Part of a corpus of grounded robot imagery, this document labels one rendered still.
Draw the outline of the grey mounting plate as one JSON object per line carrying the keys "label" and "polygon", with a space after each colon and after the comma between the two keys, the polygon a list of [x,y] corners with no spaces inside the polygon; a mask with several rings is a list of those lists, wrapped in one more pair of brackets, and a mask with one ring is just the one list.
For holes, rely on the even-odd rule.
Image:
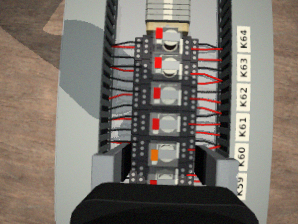
{"label": "grey mounting plate", "polygon": [[[62,38],[64,30],[66,0],[63,16]],[[115,44],[135,41],[135,37],[143,37],[146,34],[145,23],[146,0],[118,0],[116,39]],[[218,0],[191,0],[191,22],[188,36],[193,39],[199,39],[199,43],[207,43],[218,47]],[[62,38],[60,49],[59,76],[61,67]],[[115,48],[115,56],[134,56],[135,48]],[[199,51],[198,58],[218,59],[218,50]],[[134,58],[114,58],[114,65],[134,65]],[[218,69],[217,61],[198,61],[198,67],[210,67]],[[218,78],[218,71],[209,69],[198,69],[198,73],[205,73]],[[123,72],[114,69],[114,78],[123,80],[133,80],[133,72]],[[198,75],[198,83],[218,81],[205,75]],[[113,88],[133,90],[133,83],[113,80]],[[217,91],[217,83],[198,85],[197,91]],[[57,114],[58,114],[58,95],[59,95],[59,77],[57,93],[57,112],[56,112],[56,135],[57,135]],[[217,101],[217,93],[197,93],[197,98],[206,98]],[[112,99],[112,107],[132,104],[132,96],[120,96]],[[217,111],[217,103],[197,100],[197,107],[205,107]],[[210,115],[214,112],[197,109],[197,115]],[[112,109],[112,117],[132,115],[132,106],[123,106]],[[198,124],[216,123],[216,116],[197,117]],[[111,129],[131,129],[131,120],[113,120]],[[216,125],[214,126],[196,126],[197,132],[207,132],[216,134]],[[111,141],[131,141],[131,131],[111,131]],[[216,136],[196,133],[196,140],[206,140],[216,144]],[[54,178],[54,220],[56,221],[56,174]]]}

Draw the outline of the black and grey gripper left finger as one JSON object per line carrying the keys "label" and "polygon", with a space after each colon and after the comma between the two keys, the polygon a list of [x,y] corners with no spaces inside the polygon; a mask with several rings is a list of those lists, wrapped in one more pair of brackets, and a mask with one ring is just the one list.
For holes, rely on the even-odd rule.
{"label": "black and grey gripper left finger", "polygon": [[101,183],[124,182],[131,171],[132,143],[121,143],[106,153],[92,155],[91,191]]}

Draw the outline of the black relay socket row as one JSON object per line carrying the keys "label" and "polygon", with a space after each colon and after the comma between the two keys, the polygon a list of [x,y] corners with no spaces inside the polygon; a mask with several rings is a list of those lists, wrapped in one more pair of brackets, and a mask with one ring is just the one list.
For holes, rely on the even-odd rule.
{"label": "black relay socket row", "polygon": [[[135,37],[134,50],[134,67],[133,71],[133,90],[140,92],[132,93],[132,116],[131,117],[131,141],[132,143],[131,168],[129,172],[129,183],[146,184],[148,166],[148,149],[150,140],[172,140],[180,142],[179,144],[179,162],[176,169],[178,185],[194,185],[195,149],[196,146],[196,124],[197,121],[197,98],[198,75],[190,75],[198,73],[198,50],[191,48],[199,47],[199,39],[191,39],[191,36],[183,36],[182,34],[182,76],[179,81],[160,81],[152,79],[152,53],[153,52],[153,33],[151,35],[143,35],[143,37]],[[181,83],[181,105],[179,107],[155,107],[148,105],[151,99],[151,82],[172,82]],[[189,111],[189,112],[188,112]],[[179,136],[156,136],[149,135],[150,112],[159,113],[180,113],[180,135]],[[148,141],[147,141],[148,140]]]}

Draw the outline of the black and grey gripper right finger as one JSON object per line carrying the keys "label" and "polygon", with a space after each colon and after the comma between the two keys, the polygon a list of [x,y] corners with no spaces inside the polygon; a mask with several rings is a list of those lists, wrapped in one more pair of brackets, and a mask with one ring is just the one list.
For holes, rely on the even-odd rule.
{"label": "black and grey gripper right finger", "polygon": [[204,145],[195,146],[194,173],[202,185],[221,186],[238,191],[239,161],[225,158]]}

